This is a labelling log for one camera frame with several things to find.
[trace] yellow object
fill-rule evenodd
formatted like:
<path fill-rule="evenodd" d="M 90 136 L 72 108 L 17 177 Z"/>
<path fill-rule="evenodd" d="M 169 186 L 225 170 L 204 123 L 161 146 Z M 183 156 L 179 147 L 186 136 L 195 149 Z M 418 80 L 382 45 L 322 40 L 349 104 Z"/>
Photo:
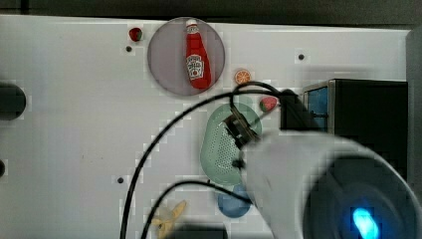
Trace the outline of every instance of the yellow object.
<path fill-rule="evenodd" d="M 172 218 L 168 220 L 161 220 L 158 217 L 152 219 L 152 225 L 158 226 L 158 239 L 164 239 L 173 229 L 177 218 L 182 214 L 186 207 L 186 201 L 179 202 L 172 210 Z"/>

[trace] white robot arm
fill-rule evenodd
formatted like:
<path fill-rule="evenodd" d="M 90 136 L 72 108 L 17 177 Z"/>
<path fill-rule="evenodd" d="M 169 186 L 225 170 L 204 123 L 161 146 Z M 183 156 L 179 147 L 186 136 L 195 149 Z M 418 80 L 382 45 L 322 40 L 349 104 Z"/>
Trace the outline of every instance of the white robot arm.
<path fill-rule="evenodd" d="M 422 238 L 412 190 L 383 158 L 356 142 L 314 131 L 273 131 L 245 146 L 244 161 L 244 185 L 275 238 Z"/>

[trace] small red object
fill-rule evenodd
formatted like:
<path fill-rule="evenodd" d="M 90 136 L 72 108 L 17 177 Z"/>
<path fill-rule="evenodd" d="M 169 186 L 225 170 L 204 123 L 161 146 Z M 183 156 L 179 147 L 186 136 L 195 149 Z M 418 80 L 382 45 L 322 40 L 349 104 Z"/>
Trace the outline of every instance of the small red object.
<path fill-rule="evenodd" d="M 274 97 L 264 97 L 260 101 L 260 108 L 263 112 L 270 112 L 277 105 L 277 98 Z"/>
<path fill-rule="evenodd" d="M 139 42 L 142 37 L 142 31 L 139 28 L 132 28 L 129 31 L 129 37 L 133 42 Z"/>
<path fill-rule="evenodd" d="M 191 19 L 186 22 L 186 28 L 186 67 L 190 84 L 196 89 L 207 89 L 211 85 L 211 70 L 198 24 Z"/>

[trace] blue light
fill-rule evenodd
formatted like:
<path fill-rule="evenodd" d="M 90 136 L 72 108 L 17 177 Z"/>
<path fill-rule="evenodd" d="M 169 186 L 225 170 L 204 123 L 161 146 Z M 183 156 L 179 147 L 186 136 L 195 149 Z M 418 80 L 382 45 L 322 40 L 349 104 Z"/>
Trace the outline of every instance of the blue light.
<path fill-rule="evenodd" d="M 376 225 L 375 221 L 367 210 L 363 208 L 357 208 L 356 210 L 354 210 L 353 222 L 359 230 L 362 239 L 378 238 L 378 226 Z"/>

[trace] bottle cap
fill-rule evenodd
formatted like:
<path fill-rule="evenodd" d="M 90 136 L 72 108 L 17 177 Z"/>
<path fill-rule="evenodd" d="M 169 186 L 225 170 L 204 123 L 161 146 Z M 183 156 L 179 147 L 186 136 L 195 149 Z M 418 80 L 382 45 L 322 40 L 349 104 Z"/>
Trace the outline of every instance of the bottle cap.
<path fill-rule="evenodd" d="M 195 19 L 189 19 L 186 21 L 186 27 L 190 25 L 198 25 Z"/>

